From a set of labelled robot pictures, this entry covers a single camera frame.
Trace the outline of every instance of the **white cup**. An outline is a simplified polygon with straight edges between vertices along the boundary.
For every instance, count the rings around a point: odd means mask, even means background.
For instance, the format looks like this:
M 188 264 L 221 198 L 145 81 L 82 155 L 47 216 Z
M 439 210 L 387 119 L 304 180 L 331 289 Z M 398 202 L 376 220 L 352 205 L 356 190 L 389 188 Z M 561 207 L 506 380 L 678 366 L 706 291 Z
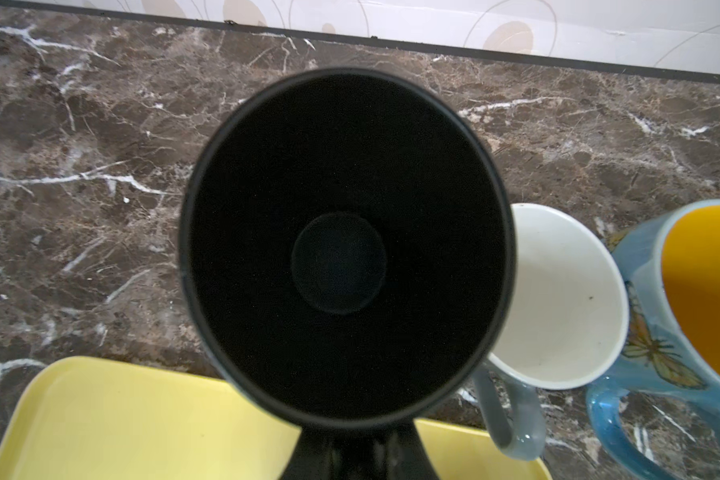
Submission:
M 491 437 L 505 455 L 530 460 L 546 437 L 536 387 L 573 389 L 608 370 L 624 345 L 629 303 L 614 259 L 575 218 L 536 204 L 513 204 L 512 214 L 514 295 L 504 329 L 473 380 Z M 488 370 L 507 385 L 512 425 Z

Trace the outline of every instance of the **wallpaper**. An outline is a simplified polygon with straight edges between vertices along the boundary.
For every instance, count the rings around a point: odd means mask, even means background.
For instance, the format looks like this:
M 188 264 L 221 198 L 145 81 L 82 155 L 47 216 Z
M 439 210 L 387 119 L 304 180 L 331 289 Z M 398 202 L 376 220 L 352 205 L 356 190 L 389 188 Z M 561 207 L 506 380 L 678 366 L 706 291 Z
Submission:
M 720 74 L 720 0 L 41 0 Z

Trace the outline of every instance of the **brown marble surface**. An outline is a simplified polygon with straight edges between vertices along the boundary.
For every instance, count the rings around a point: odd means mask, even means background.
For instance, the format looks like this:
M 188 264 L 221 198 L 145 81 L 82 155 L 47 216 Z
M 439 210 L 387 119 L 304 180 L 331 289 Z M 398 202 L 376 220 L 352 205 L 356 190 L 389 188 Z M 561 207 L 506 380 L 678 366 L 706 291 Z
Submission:
M 29 380 L 66 356 L 216 376 L 177 282 L 184 184 L 241 101 L 333 65 L 436 93 L 493 150 L 512 201 L 598 235 L 720 197 L 720 85 L 0 8 L 0 438 Z M 557 480 L 630 478 L 581 389 L 540 395 Z M 714 435 L 683 404 L 629 396 L 623 415 L 678 478 L 720 478 Z M 482 426 L 469 387 L 432 417 Z

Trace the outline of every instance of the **tray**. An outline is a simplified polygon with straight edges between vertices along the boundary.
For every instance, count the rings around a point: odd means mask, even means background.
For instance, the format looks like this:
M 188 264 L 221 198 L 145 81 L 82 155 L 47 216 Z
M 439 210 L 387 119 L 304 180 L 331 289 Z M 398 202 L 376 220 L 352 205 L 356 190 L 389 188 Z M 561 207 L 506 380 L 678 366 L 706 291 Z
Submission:
M 541 460 L 502 456 L 481 430 L 416 427 L 442 480 L 551 480 Z M 221 380 L 70 357 L 21 396 L 0 444 L 0 480 L 277 480 L 299 432 Z

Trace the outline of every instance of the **gray handle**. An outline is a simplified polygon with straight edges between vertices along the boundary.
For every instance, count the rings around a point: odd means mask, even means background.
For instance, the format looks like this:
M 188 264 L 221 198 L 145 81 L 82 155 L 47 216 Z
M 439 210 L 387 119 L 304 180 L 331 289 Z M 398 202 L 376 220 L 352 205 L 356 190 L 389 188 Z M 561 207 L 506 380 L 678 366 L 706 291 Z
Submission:
M 501 406 L 499 394 L 489 371 L 493 370 L 507 386 L 514 420 L 510 421 Z M 482 363 L 472 373 L 480 411 L 491 439 L 499 450 L 508 457 L 518 460 L 534 460 L 544 450 L 547 423 L 541 413 L 541 404 L 536 388 L 525 385 Z

